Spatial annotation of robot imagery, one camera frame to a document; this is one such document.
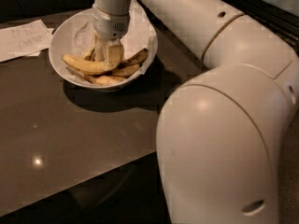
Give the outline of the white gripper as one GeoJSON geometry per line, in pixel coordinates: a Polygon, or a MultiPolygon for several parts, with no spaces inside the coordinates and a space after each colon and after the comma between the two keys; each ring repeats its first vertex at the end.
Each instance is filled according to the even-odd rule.
{"type": "Polygon", "coordinates": [[[129,28],[130,15],[110,15],[101,11],[96,4],[92,6],[95,60],[105,60],[106,69],[116,68],[122,61],[124,47],[120,40],[129,28]]]}

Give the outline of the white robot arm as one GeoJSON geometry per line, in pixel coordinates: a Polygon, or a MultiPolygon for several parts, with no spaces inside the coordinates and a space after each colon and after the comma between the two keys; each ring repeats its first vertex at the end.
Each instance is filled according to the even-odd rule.
{"type": "MultiPolygon", "coordinates": [[[[140,0],[206,65],[168,98],[156,148],[172,224],[278,224],[278,154],[298,108],[294,50],[221,0],[140,0]]],[[[104,39],[131,0],[94,0],[104,39]]]]}

